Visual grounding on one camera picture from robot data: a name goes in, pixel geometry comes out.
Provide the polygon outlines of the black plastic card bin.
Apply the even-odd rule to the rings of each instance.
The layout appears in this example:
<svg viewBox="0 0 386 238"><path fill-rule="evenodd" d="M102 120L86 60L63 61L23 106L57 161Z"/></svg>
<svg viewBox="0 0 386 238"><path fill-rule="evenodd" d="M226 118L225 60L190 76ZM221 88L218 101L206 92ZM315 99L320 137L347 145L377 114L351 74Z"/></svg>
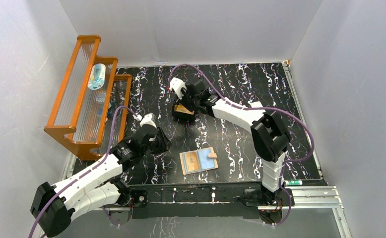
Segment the black plastic card bin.
<svg viewBox="0 0 386 238"><path fill-rule="evenodd" d="M194 123L197 111L190 111L179 100L172 101L171 116L178 123Z"/></svg>

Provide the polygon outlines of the tan blue card holder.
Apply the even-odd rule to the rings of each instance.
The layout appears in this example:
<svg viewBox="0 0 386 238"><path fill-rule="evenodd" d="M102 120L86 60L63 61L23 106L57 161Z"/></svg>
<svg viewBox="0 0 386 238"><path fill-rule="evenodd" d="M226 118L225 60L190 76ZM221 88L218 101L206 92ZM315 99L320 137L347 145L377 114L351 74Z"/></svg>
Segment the tan blue card holder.
<svg viewBox="0 0 386 238"><path fill-rule="evenodd" d="M198 171L194 171L194 172L190 172L190 173L186 172L186 169L185 169L186 164L184 162L183 155L187 152L196 152L197 153L197 157L198 157L199 164L200 164L200 169ZM218 168L217 154L214 152L213 147L201 148L201 149L197 149L197 150L193 150L193 151L187 151L187 152L182 152L179 154L183 175L200 173L200 172L209 171L209 170L213 170L213 169Z"/></svg>

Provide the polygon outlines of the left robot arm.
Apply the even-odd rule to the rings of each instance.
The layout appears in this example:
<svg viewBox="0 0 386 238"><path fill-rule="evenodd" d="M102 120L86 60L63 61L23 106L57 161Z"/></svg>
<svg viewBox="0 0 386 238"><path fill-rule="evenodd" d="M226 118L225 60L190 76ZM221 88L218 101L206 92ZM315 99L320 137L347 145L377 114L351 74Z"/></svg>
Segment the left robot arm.
<svg viewBox="0 0 386 238"><path fill-rule="evenodd" d="M120 181L120 174L145 155L162 154L171 145L162 128L143 125L77 174L53 185L39 185L30 208L35 223L29 236L40 226L45 237L53 238L76 218L96 208L109 204L126 206L131 200L131 189Z"/></svg>

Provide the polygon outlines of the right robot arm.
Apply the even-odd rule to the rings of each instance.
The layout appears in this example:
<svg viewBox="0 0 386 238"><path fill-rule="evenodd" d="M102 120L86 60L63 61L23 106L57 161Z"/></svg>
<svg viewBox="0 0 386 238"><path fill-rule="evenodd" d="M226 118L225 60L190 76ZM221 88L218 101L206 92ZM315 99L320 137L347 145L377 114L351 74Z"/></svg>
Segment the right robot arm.
<svg viewBox="0 0 386 238"><path fill-rule="evenodd" d="M281 170L290 136L282 118L276 112L268 114L259 101L249 106L237 104L227 97L211 93L201 80L185 84L178 78L170 80L170 90L176 102L188 111L199 111L216 119L228 121L248 131L253 138L256 153L262 161L261 196L268 205L282 198Z"/></svg>

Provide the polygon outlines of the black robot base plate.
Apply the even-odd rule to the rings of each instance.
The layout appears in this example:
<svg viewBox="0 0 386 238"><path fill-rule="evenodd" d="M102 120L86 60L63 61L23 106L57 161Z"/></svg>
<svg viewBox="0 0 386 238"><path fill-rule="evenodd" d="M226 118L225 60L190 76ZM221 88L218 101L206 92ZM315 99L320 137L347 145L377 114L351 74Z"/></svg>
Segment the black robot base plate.
<svg viewBox="0 0 386 238"><path fill-rule="evenodd" d="M288 188L270 192L259 181L131 185L122 204L106 205L113 215L154 217L243 217L279 222L295 205Z"/></svg>

